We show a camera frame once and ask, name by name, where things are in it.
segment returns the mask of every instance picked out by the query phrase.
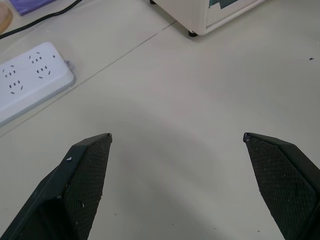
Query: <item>floor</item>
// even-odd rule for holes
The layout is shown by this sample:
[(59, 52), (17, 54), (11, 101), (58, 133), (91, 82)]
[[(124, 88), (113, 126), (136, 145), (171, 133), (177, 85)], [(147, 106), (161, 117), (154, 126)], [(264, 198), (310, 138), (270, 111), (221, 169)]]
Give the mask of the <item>floor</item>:
[(1, 41), (1, 62), (53, 42), (77, 82), (0, 128), (0, 234), (70, 146), (110, 132), (90, 240), (283, 240), (242, 137), (292, 142), (320, 167), (319, 12), (268, 0), (189, 38), (148, 0), (92, 0)]

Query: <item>electrical outlet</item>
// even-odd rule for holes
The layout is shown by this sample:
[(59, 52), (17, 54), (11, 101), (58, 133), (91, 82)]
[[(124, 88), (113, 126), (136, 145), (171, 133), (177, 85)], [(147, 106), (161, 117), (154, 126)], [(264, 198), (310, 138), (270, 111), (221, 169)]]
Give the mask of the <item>electrical outlet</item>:
[(50, 42), (0, 64), (0, 127), (74, 82), (73, 73)]

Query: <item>white cabinet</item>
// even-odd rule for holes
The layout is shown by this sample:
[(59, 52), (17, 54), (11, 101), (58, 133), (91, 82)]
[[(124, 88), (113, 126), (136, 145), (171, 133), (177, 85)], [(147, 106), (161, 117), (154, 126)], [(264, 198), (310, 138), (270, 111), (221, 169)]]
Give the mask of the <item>white cabinet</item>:
[(180, 22), (192, 37), (205, 35), (265, 0), (150, 0)]

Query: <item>power cord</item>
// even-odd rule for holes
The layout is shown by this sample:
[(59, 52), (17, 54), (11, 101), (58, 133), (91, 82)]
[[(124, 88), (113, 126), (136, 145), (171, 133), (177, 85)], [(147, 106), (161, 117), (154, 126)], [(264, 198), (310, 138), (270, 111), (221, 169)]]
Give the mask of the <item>power cord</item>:
[(13, 35), (13, 34), (17, 34), (17, 33), (19, 33), (19, 32), (22, 32), (22, 31), (24, 31), (24, 30), (26, 30), (26, 29), (29, 29), (29, 28), (33, 27), (34, 25), (37, 25), (37, 24), (39, 24), (39, 23), (41, 23), (41, 22), (43, 22), (43, 21), (45, 21), (45, 20), (47, 20), (47, 19), (50, 19), (50, 18), (59, 16), (59, 15), (62, 15), (62, 14), (64, 14), (64, 13), (68, 12), (69, 10), (71, 10), (72, 8), (74, 8), (76, 5), (78, 5), (78, 4), (79, 4), (80, 2), (82, 2), (82, 1), (83, 1), (83, 0), (76, 0), (76, 1), (75, 1), (74, 3), (72, 3), (70, 6), (67, 6), (65, 9), (63, 9), (63, 10), (61, 10), (61, 11), (57, 11), (57, 12), (48, 14), (48, 15), (46, 15), (46, 16), (43, 16), (43, 17), (39, 18), (38, 20), (35, 20), (35, 21), (33, 21), (33, 22), (25, 25), (25, 26), (22, 26), (22, 27), (19, 27), (19, 28), (15, 29), (15, 30), (6, 32), (6, 33), (0, 35), (0, 40), (1, 40), (1, 39), (4, 39), (4, 38), (6, 38), (6, 37), (9, 37), (9, 36), (11, 36), (11, 35)]

